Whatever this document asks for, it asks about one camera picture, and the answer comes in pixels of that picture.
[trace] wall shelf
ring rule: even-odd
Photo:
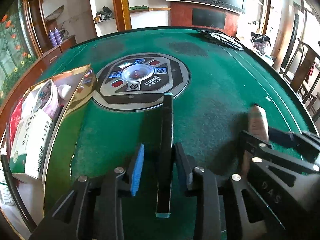
[[[96,23],[94,23],[94,24],[98,24],[98,23],[106,22],[106,21],[108,21],[108,20],[112,20],[112,19],[115,19],[115,17],[108,18],[108,19],[104,19],[104,20],[98,21],[98,22],[96,22]]]
[[[145,9],[135,9],[130,10],[130,13],[136,13],[136,12],[149,12],[149,11],[170,11],[171,8],[169,7],[161,7],[161,8],[145,8]]]

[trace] purple spray can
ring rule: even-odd
[[[58,45],[61,44],[61,43],[62,43],[62,40],[61,40],[61,37],[60,37],[60,32],[59,32],[59,30],[58,30],[57,28],[54,28],[53,33],[54,33],[54,36],[55,36],[55,38],[56,38],[56,41],[57,41]]]
[[[58,45],[56,38],[54,36],[54,33],[52,31],[49,31],[49,38],[50,38],[50,41],[51,41],[53,47]]]

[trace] red flower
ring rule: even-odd
[[[10,25],[11,25],[11,21],[9,20],[9,21],[7,21],[7,23],[5,24],[5,28],[8,29],[8,28],[10,27]]]
[[[5,16],[2,18],[1,23],[4,23],[7,18],[8,18],[8,16],[5,15]]]

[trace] black cable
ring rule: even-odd
[[[17,208],[20,212],[20,215],[22,217],[22,220],[26,224],[29,231],[32,233],[36,227],[37,224],[32,219],[30,213],[28,212],[26,206],[24,205],[22,198],[19,194],[19,191],[17,187],[14,184],[13,176],[9,167],[9,162],[7,159],[7,155],[1,154],[1,162],[2,162],[2,168],[4,172],[5,181],[7,182],[7,185],[9,187],[10,193],[12,195],[12,198],[17,205]]]

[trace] red button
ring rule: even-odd
[[[155,66],[155,65],[157,65],[157,64],[159,64],[159,63],[160,63],[160,61],[154,60],[154,61],[151,61],[149,64],[150,64],[151,66]]]
[[[113,83],[111,84],[111,86],[114,87],[114,88],[116,88],[116,87],[118,87],[118,86],[120,86],[120,85],[122,85],[122,84],[123,84],[123,81],[122,81],[122,80],[117,80],[116,82],[113,82]]]

